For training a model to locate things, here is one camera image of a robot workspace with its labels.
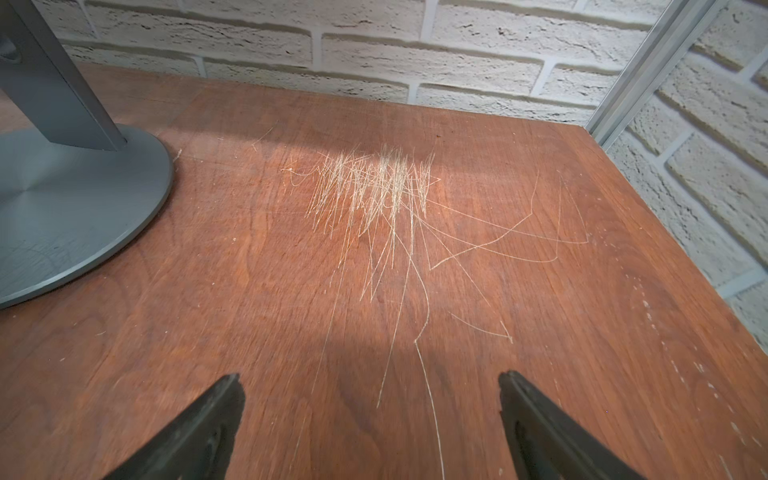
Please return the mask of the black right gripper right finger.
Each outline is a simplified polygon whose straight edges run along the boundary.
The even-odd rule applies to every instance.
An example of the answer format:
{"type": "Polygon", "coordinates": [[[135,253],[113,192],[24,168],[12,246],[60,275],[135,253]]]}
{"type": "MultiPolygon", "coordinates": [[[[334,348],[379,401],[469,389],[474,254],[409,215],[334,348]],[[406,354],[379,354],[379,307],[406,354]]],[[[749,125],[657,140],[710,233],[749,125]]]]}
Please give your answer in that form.
{"type": "Polygon", "coordinates": [[[519,479],[640,479],[520,372],[498,377],[500,416],[519,479]]]}

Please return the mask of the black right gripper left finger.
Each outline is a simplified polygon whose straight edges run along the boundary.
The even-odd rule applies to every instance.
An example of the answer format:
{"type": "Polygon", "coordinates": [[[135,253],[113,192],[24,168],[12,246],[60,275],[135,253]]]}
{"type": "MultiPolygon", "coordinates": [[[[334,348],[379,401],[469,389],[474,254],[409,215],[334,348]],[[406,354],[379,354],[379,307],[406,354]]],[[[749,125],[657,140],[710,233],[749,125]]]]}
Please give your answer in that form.
{"type": "Polygon", "coordinates": [[[245,406],[237,373],[224,375],[108,479],[223,479],[245,406]]]}

